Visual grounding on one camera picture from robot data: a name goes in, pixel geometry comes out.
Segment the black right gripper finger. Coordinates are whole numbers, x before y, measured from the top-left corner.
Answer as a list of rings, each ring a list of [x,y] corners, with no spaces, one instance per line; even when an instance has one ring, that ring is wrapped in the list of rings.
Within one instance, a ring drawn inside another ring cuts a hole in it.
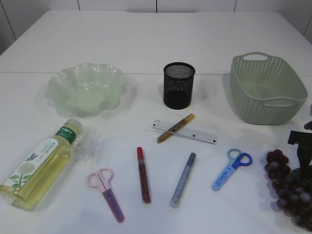
[[[312,134],[308,132],[291,131],[288,144],[298,145],[297,157],[299,168],[292,170],[296,178],[310,178],[312,176]]]

